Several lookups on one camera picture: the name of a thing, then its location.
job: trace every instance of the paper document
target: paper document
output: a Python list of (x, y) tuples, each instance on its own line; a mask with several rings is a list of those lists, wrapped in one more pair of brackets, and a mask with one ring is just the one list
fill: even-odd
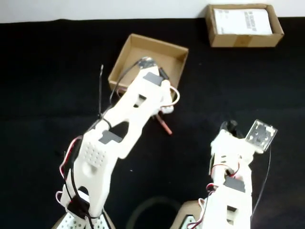
[(272, 34), (265, 9), (214, 9), (214, 15), (218, 34)]

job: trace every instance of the open cardboard box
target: open cardboard box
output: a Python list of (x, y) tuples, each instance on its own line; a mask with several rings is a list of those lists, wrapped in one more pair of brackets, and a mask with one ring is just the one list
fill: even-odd
[[(125, 42), (119, 58), (109, 75), (108, 81), (110, 88), (113, 89), (115, 87), (119, 75), (125, 69), (145, 56), (152, 57), (157, 62), (158, 67), (162, 67), (165, 70), (170, 78), (171, 85), (177, 88), (188, 51), (187, 48), (178, 45), (131, 34)], [(119, 83), (119, 88), (127, 88), (137, 76), (138, 72), (139, 68), (133, 67)]]
[[(214, 9), (266, 9), (273, 34), (271, 35), (237, 35), (217, 34)], [(284, 36), (281, 24), (275, 14), (272, 5), (266, 4), (245, 4), (245, 5), (208, 5), (205, 16), (209, 33), (209, 40), (212, 47), (275, 47)]]

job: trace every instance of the black table surface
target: black table surface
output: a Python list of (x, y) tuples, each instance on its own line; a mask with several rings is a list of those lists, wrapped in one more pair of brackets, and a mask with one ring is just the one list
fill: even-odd
[[(180, 81), (181, 100), (166, 122), (169, 137), (150, 120), (112, 174), (105, 209), (118, 229), (147, 199), (135, 228), (165, 229), (176, 208), (205, 197), (210, 142), (224, 120), (247, 133), (255, 119), (279, 131), (270, 176), (253, 229), (305, 228), (305, 46), (303, 18), (280, 19), (285, 36), (271, 49), (214, 49), (204, 19), (52, 21), (2, 24), (1, 223), (2, 228), (51, 228), (64, 213), (54, 194), (58, 166), (69, 142), (96, 119), (98, 77), (107, 77), (130, 33), (190, 49)], [(266, 173), (267, 154), (256, 155), (253, 199)]]

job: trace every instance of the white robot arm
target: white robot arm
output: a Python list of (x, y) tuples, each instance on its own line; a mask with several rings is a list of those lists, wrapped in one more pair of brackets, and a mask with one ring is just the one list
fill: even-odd
[[(81, 229), (87, 221), (86, 228), (92, 228), (96, 221), (102, 220), (99, 216), (109, 194), (117, 159), (128, 156), (151, 116), (160, 111), (173, 111), (176, 101), (172, 102), (170, 82), (159, 75), (154, 60), (145, 57), (137, 65), (140, 71), (126, 93), (92, 129), (76, 140), (75, 152), (71, 153), (71, 149), (67, 152), (71, 153), (67, 157), (71, 158), (72, 163), (66, 176), (61, 170), (66, 185), (63, 186), (60, 203), (70, 213), (70, 219), (73, 218), (72, 227), (75, 222)], [(128, 131), (121, 137), (113, 133), (111, 128), (122, 122), (128, 123)], [(70, 228), (66, 220), (58, 228)]]
[(252, 180), (249, 164), (255, 152), (270, 147), (277, 130), (256, 120), (246, 138), (236, 135), (235, 121), (223, 123), (211, 142), (208, 197), (199, 199), (201, 214), (185, 217), (180, 229), (250, 229), (252, 216)]

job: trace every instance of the white wall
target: white wall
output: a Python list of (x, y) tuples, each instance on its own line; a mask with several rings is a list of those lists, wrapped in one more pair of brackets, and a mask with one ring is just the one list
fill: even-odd
[(56, 19), (196, 18), (208, 3), (268, 3), (279, 17), (305, 16), (305, 0), (0, 0), (0, 23)]

